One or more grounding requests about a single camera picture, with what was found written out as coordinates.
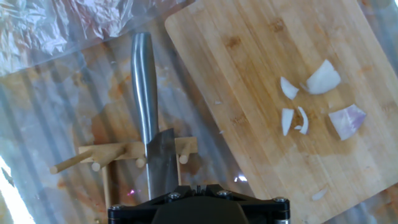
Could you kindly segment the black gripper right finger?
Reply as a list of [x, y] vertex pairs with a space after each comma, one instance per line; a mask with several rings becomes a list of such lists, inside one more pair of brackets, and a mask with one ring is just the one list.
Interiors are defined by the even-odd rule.
[[290, 223], [290, 200], [262, 200], [226, 190], [218, 184], [199, 186], [200, 213], [216, 223]]

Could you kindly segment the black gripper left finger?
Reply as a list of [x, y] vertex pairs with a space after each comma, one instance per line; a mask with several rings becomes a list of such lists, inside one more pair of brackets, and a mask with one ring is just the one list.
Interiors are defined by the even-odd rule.
[[189, 185], [177, 186], [173, 191], [151, 199], [136, 206], [112, 205], [108, 208], [108, 223], [123, 224], [149, 222], [153, 220], [158, 209], [172, 202], [195, 196], [196, 190]]

